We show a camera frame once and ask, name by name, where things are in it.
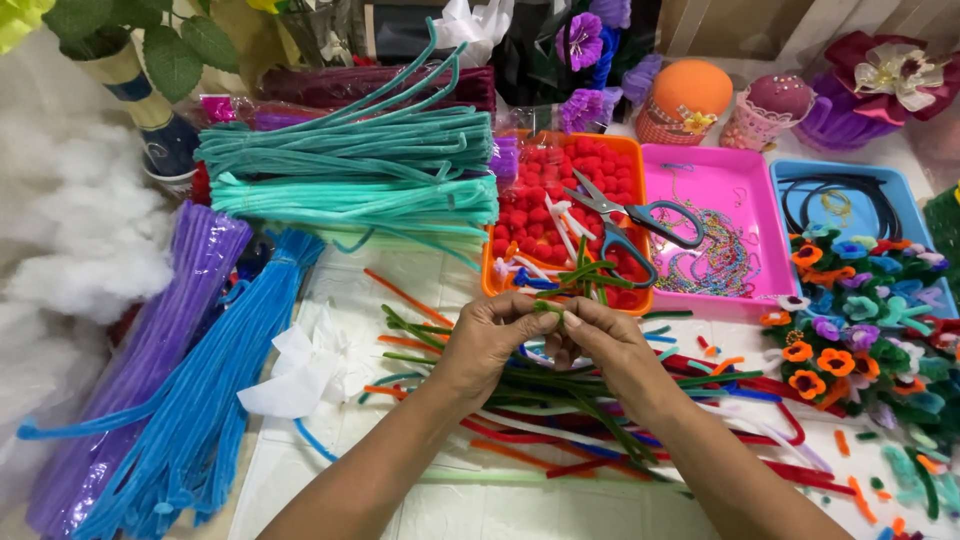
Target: blue tray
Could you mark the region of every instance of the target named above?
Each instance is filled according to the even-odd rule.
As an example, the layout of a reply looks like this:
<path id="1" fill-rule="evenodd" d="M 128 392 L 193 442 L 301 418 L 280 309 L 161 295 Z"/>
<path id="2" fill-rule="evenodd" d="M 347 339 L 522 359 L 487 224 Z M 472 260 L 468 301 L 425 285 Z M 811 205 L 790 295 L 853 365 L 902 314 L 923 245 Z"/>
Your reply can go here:
<path id="1" fill-rule="evenodd" d="M 897 216 L 900 218 L 903 238 L 913 240 L 926 247 L 933 246 L 930 233 L 926 230 L 924 220 L 920 216 L 920 209 L 917 208 L 913 193 L 910 192 L 910 185 L 899 170 L 889 167 L 834 163 L 832 161 L 776 160 L 770 164 L 770 178 L 773 180 L 774 190 L 777 192 L 777 204 L 780 206 L 780 219 L 784 233 L 786 233 L 786 219 L 783 218 L 785 214 L 783 212 L 782 194 L 789 184 L 778 184 L 778 181 L 817 173 L 865 174 L 885 181 L 886 184 L 880 187 L 880 191 L 890 200 Z M 840 238 L 848 238 L 857 234 L 876 237 L 878 229 L 876 213 L 867 196 L 859 191 L 848 191 L 846 189 L 840 189 L 840 191 L 843 191 L 852 203 L 852 220 L 848 227 L 840 230 Z M 800 205 L 809 192 L 810 189 L 803 185 L 799 185 L 790 191 L 786 204 L 790 209 L 790 214 L 795 219 L 799 220 Z M 837 226 L 840 225 L 840 218 L 828 214 L 820 204 L 819 198 L 815 198 L 815 201 L 809 205 L 808 210 L 810 221 L 830 222 Z M 937 300 L 941 304 L 945 304 L 946 307 L 935 307 L 931 314 L 941 318 L 957 318 L 957 307 L 953 302 L 949 287 L 947 287 L 947 280 L 941 278 L 936 284 L 944 291 L 944 294 Z M 799 277 L 797 278 L 797 287 L 800 288 Z"/>

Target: white table surface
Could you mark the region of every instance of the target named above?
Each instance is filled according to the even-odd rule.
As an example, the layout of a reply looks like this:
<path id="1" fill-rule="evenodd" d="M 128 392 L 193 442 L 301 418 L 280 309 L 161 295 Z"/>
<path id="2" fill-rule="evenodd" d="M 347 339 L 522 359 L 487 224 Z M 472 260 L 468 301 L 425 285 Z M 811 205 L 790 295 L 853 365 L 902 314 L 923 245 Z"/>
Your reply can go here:
<path id="1" fill-rule="evenodd" d="M 704 144 L 715 144 L 718 132 L 715 130 Z M 608 133 L 631 135 L 625 126 L 614 126 Z M 862 151 L 836 157 L 818 155 L 803 147 L 790 133 L 784 134 L 779 143 L 780 147 L 766 156 L 768 161 L 807 158 L 896 167 L 909 179 L 915 198 L 933 195 L 920 165 L 900 134 L 874 141 Z M 482 295 L 479 275 L 442 254 L 361 250 L 354 255 L 344 255 L 332 249 L 327 250 L 306 289 L 300 309 L 300 323 L 305 328 L 312 328 L 317 307 L 327 300 L 331 301 L 336 320 L 355 343 L 353 361 L 362 362 L 369 368 L 371 380 L 390 373 L 409 371 L 392 360 L 380 357 L 383 351 L 388 350 L 375 340 L 379 334 L 387 332 L 380 304 L 387 303 L 406 317 L 421 320 L 422 316 L 415 315 L 401 299 L 366 277 L 361 272 L 365 266 L 370 266 L 429 306 L 438 307 L 449 317 L 455 317 L 460 306 Z M 746 362 L 738 366 L 744 370 L 761 366 L 764 363 L 762 352 L 774 346 L 761 338 L 759 325 L 749 323 L 655 320 L 644 323 L 643 327 L 654 329 L 663 324 L 672 326 L 669 335 L 678 338 L 682 354 L 703 357 L 696 342 L 696 336 L 702 335 L 709 343 L 723 349 L 723 357 L 745 356 Z M 772 405 L 737 399 L 725 399 L 722 405 L 739 407 L 775 428 L 790 431 Z M 321 404 L 305 424 L 335 454 L 343 454 L 392 406 L 392 399 L 385 396 L 373 396 L 366 405 Z M 897 490 L 892 473 L 880 458 L 880 448 L 886 444 L 885 440 L 857 441 L 854 435 L 864 429 L 857 426 L 856 421 L 852 425 L 841 425 L 852 450 L 851 457 L 843 457 L 834 443 L 836 425 L 816 420 L 802 420 L 802 423 L 807 442 L 834 468 L 837 476 L 835 482 L 846 484 L 847 476 L 856 476 L 879 519 L 876 526 L 870 526 L 849 498 L 829 494 L 832 502 L 824 510 L 855 538 L 876 538 L 882 528 L 892 524 L 897 516 L 906 520 L 908 531 L 919 529 L 928 538 L 960 537 L 960 526 L 946 516 L 942 516 L 937 523 L 930 523 L 922 507 L 907 508 L 897 503 L 882 503 L 873 494 L 870 478 L 874 476 L 880 477 L 891 493 Z M 471 438 L 469 431 L 460 431 L 458 434 Z M 886 436 L 895 444 L 902 442 L 898 433 L 886 433 Z M 802 464 L 782 449 L 754 448 L 764 456 Z M 529 447 L 524 450 L 557 463 L 579 461 L 550 448 Z M 253 539 L 326 465 L 325 460 L 300 438 L 290 422 L 266 419 L 257 439 L 229 540 Z M 534 470 L 506 457 L 479 450 L 464 450 L 454 444 L 441 452 L 435 466 L 472 470 L 480 467 Z M 675 470 L 664 470 L 673 476 L 676 474 Z M 601 474 L 617 477 L 615 472 Z M 821 505 L 823 495 L 823 492 L 813 490 L 810 498 Z M 718 535 L 695 502 L 642 485 L 637 488 L 587 488 L 568 484 L 551 485 L 548 482 L 520 486 L 427 482 L 413 488 L 383 538 L 682 540 L 712 539 L 718 538 Z"/>

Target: yellow flower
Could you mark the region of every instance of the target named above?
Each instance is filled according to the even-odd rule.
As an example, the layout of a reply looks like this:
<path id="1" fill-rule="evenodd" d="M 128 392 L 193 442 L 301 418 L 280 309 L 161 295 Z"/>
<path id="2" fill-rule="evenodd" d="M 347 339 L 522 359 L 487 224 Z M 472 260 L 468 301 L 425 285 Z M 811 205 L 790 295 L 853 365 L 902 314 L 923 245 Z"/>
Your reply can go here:
<path id="1" fill-rule="evenodd" d="M 3 0 L 0 2 L 0 55 L 7 54 L 34 29 L 40 16 L 54 7 L 54 0 Z"/>
<path id="2" fill-rule="evenodd" d="M 684 131 L 689 134 L 699 135 L 712 123 L 712 118 L 703 116 L 699 112 L 694 112 L 693 116 L 684 120 Z"/>
<path id="3" fill-rule="evenodd" d="M 247 0 L 247 5 L 255 10 L 261 10 L 262 12 L 267 12 L 272 15 L 277 15 L 280 11 L 276 8 L 276 4 L 280 0 Z"/>

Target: orange tray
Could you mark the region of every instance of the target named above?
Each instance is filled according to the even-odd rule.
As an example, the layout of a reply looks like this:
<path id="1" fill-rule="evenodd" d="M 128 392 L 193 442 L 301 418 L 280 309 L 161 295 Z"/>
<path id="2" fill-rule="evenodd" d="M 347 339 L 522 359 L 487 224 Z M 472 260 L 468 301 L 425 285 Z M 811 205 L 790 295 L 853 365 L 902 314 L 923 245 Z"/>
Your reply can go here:
<path id="1" fill-rule="evenodd" d="M 616 136 L 616 135 L 594 135 L 594 134 L 573 134 L 573 135 L 564 135 L 556 134 L 556 140 L 561 144 L 566 145 L 567 142 L 576 142 L 577 139 L 581 137 L 586 137 L 594 142 L 602 142 L 606 144 L 611 150 L 614 150 L 617 154 L 621 156 L 630 156 L 633 159 L 632 168 L 636 178 L 636 183 L 634 184 L 633 195 L 634 201 L 637 204 L 645 205 L 647 204 L 647 194 L 646 189 L 643 184 L 643 156 L 640 152 L 640 145 L 635 140 L 626 137 L 626 136 Z M 650 235 L 645 229 L 634 225 L 630 218 L 624 217 L 623 222 L 619 224 L 621 227 L 636 229 L 640 234 L 636 236 L 637 243 L 636 248 L 643 254 L 644 257 L 650 259 Z M 481 263 L 480 271 L 480 285 L 483 287 L 483 291 L 487 296 L 496 296 L 497 294 L 503 292 L 504 290 L 513 289 L 517 290 L 519 287 L 513 285 L 513 274 L 507 277 L 507 285 L 501 287 L 499 279 L 493 272 L 493 261 L 494 257 L 491 253 L 493 248 L 493 225 L 487 226 L 487 234 L 490 235 L 488 241 L 484 244 L 483 247 L 483 261 Z M 529 254 L 523 254 L 524 258 L 529 259 L 531 262 L 536 264 L 543 270 L 557 270 L 563 269 L 554 264 L 549 264 L 546 262 L 541 262 L 531 257 Z M 640 300 L 640 304 L 636 309 L 620 309 L 624 313 L 627 313 L 634 317 L 639 317 L 644 313 L 650 311 L 650 308 L 654 303 L 654 294 L 653 287 L 648 287 L 645 289 L 634 289 L 637 297 Z M 555 297 L 556 300 L 562 301 L 564 297 Z"/>

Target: bundle of pipe cleaners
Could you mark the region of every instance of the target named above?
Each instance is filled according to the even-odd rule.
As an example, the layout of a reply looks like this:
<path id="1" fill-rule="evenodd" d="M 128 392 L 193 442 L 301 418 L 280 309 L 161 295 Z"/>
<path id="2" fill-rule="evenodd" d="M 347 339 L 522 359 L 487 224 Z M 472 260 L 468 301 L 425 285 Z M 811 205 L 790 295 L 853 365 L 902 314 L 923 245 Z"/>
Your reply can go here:
<path id="1" fill-rule="evenodd" d="M 185 508 L 199 525 L 223 506 L 247 423 L 236 393 L 256 384 L 270 340 L 289 326 L 303 276 L 323 248 L 311 234 L 281 233 L 264 270 L 146 402 L 65 428 L 21 427 L 21 438 L 76 437 L 149 417 L 73 538 L 123 531 L 159 540 Z"/>
<path id="2" fill-rule="evenodd" d="M 818 408 L 917 426 L 948 454 L 960 436 L 960 325 L 926 315 L 941 306 L 935 282 L 948 262 L 910 240 L 839 235 L 821 223 L 791 235 L 808 298 L 783 297 L 761 318 L 781 347 L 767 371 L 779 365 Z"/>
<path id="3" fill-rule="evenodd" d="M 206 164 L 213 208 L 229 215 L 294 222 L 338 248 L 352 251 L 372 238 L 393 249 L 433 248 L 477 267 L 497 217 L 491 118 L 473 107 L 423 111 L 458 82 L 457 48 L 437 69 L 392 98 L 369 106 L 401 85 L 436 45 L 430 45 L 389 83 L 322 118 L 271 132 L 243 123 L 201 133 L 195 157 Z M 432 84 L 448 68 L 450 82 L 431 97 L 382 112 Z"/>
<path id="4" fill-rule="evenodd" d="M 440 63 L 425 63 L 394 90 L 384 94 L 388 99 L 398 95 L 410 85 L 423 80 L 436 70 Z M 406 66 L 368 65 L 362 67 L 328 67 L 291 71 L 289 69 L 271 69 L 263 75 L 263 94 L 267 99 L 296 103 L 314 109 L 332 109 L 346 107 L 367 94 L 389 83 Z M 449 74 L 441 74 L 433 83 L 408 100 L 395 103 L 391 110 L 428 99 L 434 92 L 450 83 Z M 465 67 L 453 91 L 433 108 L 440 107 L 476 107 L 477 110 L 496 112 L 496 91 L 493 87 L 493 67 Z"/>
<path id="5" fill-rule="evenodd" d="M 434 356 L 440 355 L 447 337 L 452 333 L 453 323 L 412 299 L 395 285 L 372 272 L 368 273 L 438 323 L 437 325 L 413 324 L 397 315 L 390 307 L 383 306 L 387 314 L 388 327 L 392 330 L 404 331 L 415 339 L 382 335 L 379 337 L 380 341 L 427 351 Z M 556 310 L 557 308 L 540 301 L 536 309 Z M 689 315 L 689 312 L 659 312 L 650 313 L 646 318 Z M 672 340 L 660 335 L 666 331 L 669 331 L 669 327 L 645 335 L 660 337 L 663 341 Z M 612 397 L 594 366 L 586 365 L 577 369 L 556 371 L 551 360 L 541 355 L 541 346 L 542 344 L 528 343 L 514 352 L 503 371 L 499 384 L 483 409 L 461 422 L 461 426 L 482 436 L 471 441 L 470 446 L 539 466 L 546 469 L 547 479 L 566 475 L 591 477 L 595 475 L 593 469 L 610 467 L 633 479 L 653 480 L 657 483 L 652 485 L 672 486 L 672 489 L 685 491 L 686 488 L 682 484 L 672 483 L 649 470 L 649 464 L 657 464 L 659 460 L 669 460 L 669 454 L 662 450 L 660 441 L 654 436 L 643 431 L 641 427 L 632 425 L 624 417 L 622 408 Z M 803 428 L 789 409 L 781 403 L 782 399 L 809 403 L 801 398 L 796 390 L 784 383 L 762 377 L 760 371 L 735 371 L 732 365 L 737 362 L 736 358 L 729 358 L 717 365 L 677 355 L 677 350 L 673 348 L 662 353 L 658 352 L 659 358 L 664 368 L 675 374 L 677 384 L 691 399 L 701 402 L 726 396 L 778 404 L 779 410 L 796 431 L 792 437 L 772 430 L 765 424 L 757 422 L 756 419 L 749 418 L 731 408 L 720 408 L 713 406 L 715 405 L 713 403 L 700 403 L 704 410 L 713 414 L 735 418 L 747 425 L 755 426 L 758 433 L 733 431 L 745 444 L 781 446 L 801 462 L 809 465 L 809 467 L 796 466 L 765 460 L 764 462 L 774 472 L 801 485 L 853 495 L 854 492 L 849 486 L 834 482 L 835 477 L 829 465 L 805 444 Z M 398 385 L 393 387 L 389 385 L 399 380 L 420 380 L 429 377 L 429 371 L 423 368 L 432 366 L 437 361 L 434 357 L 392 352 L 384 353 L 384 356 L 412 363 L 417 366 L 417 371 L 391 375 L 368 385 L 365 387 L 368 394 L 361 397 L 361 404 L 371 393 L 387 394 L 398 399 L 405 398 L 409 392 L 416 391 L 415 385 L 406 387 L 405 390 Z M 499 430 L 501 427 L 510 430 Z M 576 454 L 587 461 L 572 466 L 553 464 L 508 446 L 512 444 L 552 445 L 554 448 Z M 472 478 L 485 478 L 482 473 Z"/>
<path id="6" fill-rule="evenodd" d="M 144 404 L 177 368 L 250 240 L 250 227 L 185 202 L 171 242 L 174 278 L 140 310 L 111 361 L 83 419 Z M 88 515 L 142 435 L 144 422 L 64 442 L 37 480 L 27 523 L 45 537 L 65 538 Z"/>

